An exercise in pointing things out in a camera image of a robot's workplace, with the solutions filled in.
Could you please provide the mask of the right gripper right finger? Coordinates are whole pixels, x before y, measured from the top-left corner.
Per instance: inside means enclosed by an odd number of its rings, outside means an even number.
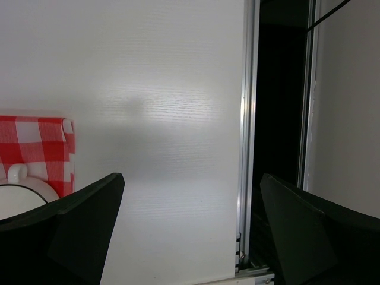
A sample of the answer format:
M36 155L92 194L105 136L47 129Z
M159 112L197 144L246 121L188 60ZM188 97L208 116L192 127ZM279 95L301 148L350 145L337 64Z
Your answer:
M262 177L264 252L282 284L379 284L379 219Z

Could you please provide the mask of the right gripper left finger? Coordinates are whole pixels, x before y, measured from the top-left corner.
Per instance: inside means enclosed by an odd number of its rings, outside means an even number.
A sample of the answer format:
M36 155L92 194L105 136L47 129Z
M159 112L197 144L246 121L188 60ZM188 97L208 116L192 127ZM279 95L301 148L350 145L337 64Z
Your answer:
M100 284L125 181L85 188L1 220L1 284Z

